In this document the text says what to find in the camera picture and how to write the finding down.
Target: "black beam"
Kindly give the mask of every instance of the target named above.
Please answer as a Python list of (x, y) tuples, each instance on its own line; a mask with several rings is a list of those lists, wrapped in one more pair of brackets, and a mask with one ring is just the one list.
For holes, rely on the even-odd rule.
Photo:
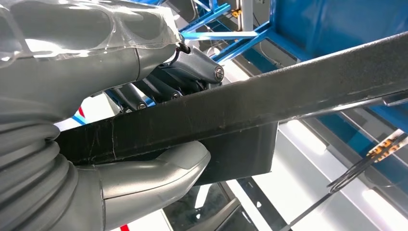
[(408, 33), (62, 132), (69, 160), (114, 161), (408, 90)]

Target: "metal screw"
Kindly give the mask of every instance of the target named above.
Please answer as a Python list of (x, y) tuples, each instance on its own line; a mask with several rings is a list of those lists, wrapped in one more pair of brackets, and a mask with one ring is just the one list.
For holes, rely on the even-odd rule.
[(185, 41), (184, 36), (181, 33), (179, 33), (178, 35), (180, 37), (181, 43), (184, 43)]
[(214, 75), (215, 75), (216, 80), (221, 82), (222, 79), (224, 78), (224, 69), (222, 69), (222, 67), (220, 66), (216, 67), (214, 71)]
[(173, 95), (171, 96), (172, 99), (177, 99), (180, 98), (181, 95), (178, 92), (174, 92)]
[(144, 109), (146, 107), (147, 107), (147, 105), (145, 103), (139, 103), (138, 110)]

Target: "plastic cover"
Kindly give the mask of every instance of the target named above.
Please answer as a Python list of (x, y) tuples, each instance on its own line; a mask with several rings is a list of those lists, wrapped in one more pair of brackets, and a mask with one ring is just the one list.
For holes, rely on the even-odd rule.
[(179, 41), (169, 8), (122, 0), (0, 0), (0, 68)]

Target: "blue metal frame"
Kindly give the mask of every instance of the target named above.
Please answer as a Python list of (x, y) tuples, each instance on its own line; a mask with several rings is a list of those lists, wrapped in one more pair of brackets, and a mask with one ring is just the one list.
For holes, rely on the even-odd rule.
[[(220, 24), (207, 23), (213, 31), (219, 30)], [(229, 39), (229, 46), (212, 58), (224, 62), (242, 54), (266, 72), (275, 67), (252, 48), (263, 39), (271, 40), (299, 61), (307, 61), (404, 31), (408, 31), (408, 2), (404, 0), (271, 0), (269, 21), (255, 30), (257, 36), (236, 38), (236, 42), (231, 41), (234, 34), (223, 38)], [(206, 36), (209, 40), (216, 39), (211, 34)], [(379, 105), (370, 109), (408, 132), (408, 104)], [(338, 115), (321, 116), (319, 120), (361, 156), (375, 145), (351, 125), (347, 126), (348, 122)], [(393, 183), (400, 184), (400, 176), (408, 174), (408, 168), (394, 156), (375, 167)], [(408, 194), (408, 183), (401, 183), (399, 187)]]
[(138, 3), (150, 4), (150, 5), (160, 5), (163, 0), (131, 0)]
[(210, 8), (212, 11), (214, 11), (214, 9), (218, 7), (217, 0), (209, 0), (209, 3), (210, 3)]
[(268, 34), (269, 28), (269, 22), (260, 25), (257, 29), (255, 29), (255, 32), (258, 34), (257, 36), (253, 37), (252, 39), (240, 39), (234, 42), (233, 44), (224, 48), (218, 55), (213, 56), (212, 59), (221, 63), (235, 58), (247, 49), (253, 47), (255, 44), (264, 40)]
[(204, 10), (206, 10), (206, 11), (211, 11), (211, 8), (210, 8), (210, 6), (209, 6), (209, 4), (207, 5), (207, 4), (205, 4), (205, 3), (203, 3), (202, 1), (200, 1), (200, 0), (193, 0), (196, 4), (198, 4), (200, 7), (202, 7)]
[(224, 3), (216, 8), (212, 9), (212, 11), (205, 13), (203, 16), (195, 19), (192, 21), (188, 26), (184, 27), (183, 29), (179, 30), (181, 33), (192, 32), (196, 29), (204, 26), (207, 23), (215, 20), (217, 17), (222, 15), (223, 13), (229, 11), (231, 6), (228, 3)]
[(229, 39), (251, 39), (258, 36), (255, 31), (242, 32), (189, 32), (182, 33), (188, 40), (229, 40)]

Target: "red stripe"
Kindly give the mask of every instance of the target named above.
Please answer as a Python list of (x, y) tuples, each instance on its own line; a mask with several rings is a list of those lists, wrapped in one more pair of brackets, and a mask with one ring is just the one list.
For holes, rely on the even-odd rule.
[(121, 230), (121, 231), (130, 231), (130, 230), (129, 230), (129, 227), (128, 227), (127, 225), (121, 226), (121, 227), (120, 227), (120, 230)]
[(85, 118), (85, 114), (84, 114), (84, 111), (82, 110), (82, 107), (79, 107), (78, 111), (79, 111), (79, 114), (80, 114), (82, 117)]

